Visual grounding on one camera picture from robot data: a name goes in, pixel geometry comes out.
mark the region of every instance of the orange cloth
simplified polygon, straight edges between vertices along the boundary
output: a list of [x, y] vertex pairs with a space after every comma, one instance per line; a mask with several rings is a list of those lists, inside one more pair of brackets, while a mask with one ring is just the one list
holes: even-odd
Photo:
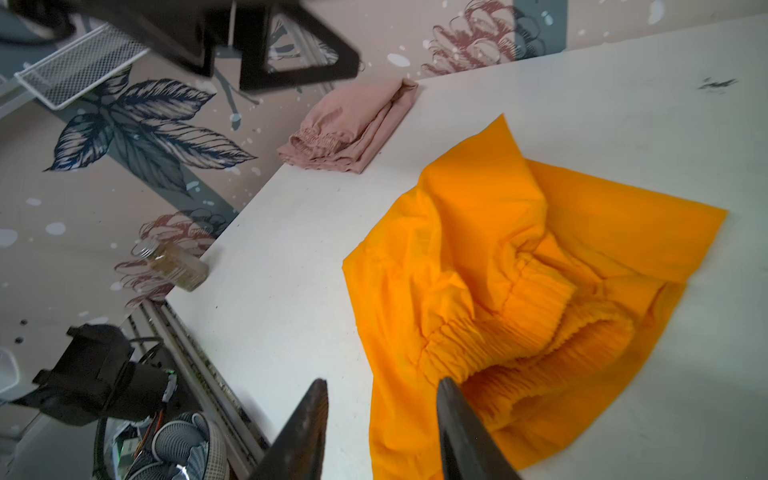
[[503, 117], [344, 261], [374, 476], [441, 478], [450, 376], [517, 468], [579, 436], [654, 348], [727, 212], [525, 160]]

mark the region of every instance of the pink folded cloth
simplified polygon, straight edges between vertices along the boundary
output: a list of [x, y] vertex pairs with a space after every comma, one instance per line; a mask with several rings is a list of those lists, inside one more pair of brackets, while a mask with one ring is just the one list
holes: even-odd
[[418, 86], [402, 79], [337, 88], [315, 105], [277, 153], [297, 167], [359, 174], [408, 113]]

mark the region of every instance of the white table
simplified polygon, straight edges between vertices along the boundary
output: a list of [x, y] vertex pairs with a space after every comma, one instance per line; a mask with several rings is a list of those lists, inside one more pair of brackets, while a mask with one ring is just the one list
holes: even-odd
[[342, 260], [427, 164], [504, 113], [527, 157], [731, 211], [640, 374], [523, 476], [765, 478], [767, 49], [764, 15], [424, 80], [363, 175], [280, 168], [204, 257], [210, 278], [168, 301], [270, 439], [328, 379], [323, 477], [370, 478], [372, 375]]

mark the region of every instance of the leaf pattern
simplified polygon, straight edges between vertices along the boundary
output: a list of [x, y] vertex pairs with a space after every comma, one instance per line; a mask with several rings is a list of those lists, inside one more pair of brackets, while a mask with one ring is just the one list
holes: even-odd
[[226, 168], [253, 160], [232, 140], [203, 127], [180, 121], [146, 121], [165, 151], [179, 161], [199, 168]]
[[132, 65], [128, 65], [117, 74], [109, 77], [99, 86], [94, 88], [94, 93], [99, 97], [104, 97], [105, 95], [117, 95], [122, 92], [123, 89], [128, 86], [128, 75], [131, 74], [131, 66]]
[[53, 165], [47, 170], [87, 167], [107, 153], [113, 136], [111, 127], [99, 114], [72, 118], [59, 135]]
[[151, 128], [122, 114], [113, 119], [115, 145], [128, 170], [151, 187], [188, 195], [179, 160], [161, 147]]
[[136, 118], [190, 120], [213, 96], [178, 80], [162, 78], [132, 85], [117, 103]]

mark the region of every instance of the bottle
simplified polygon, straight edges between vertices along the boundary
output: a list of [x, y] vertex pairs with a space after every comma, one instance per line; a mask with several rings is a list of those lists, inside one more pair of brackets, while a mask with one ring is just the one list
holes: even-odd
[[175, 243], [149, 237], [134, 248], [133, 254], [146, 260], [152, 271], [187, 292], [208, 278], [208, 265]]

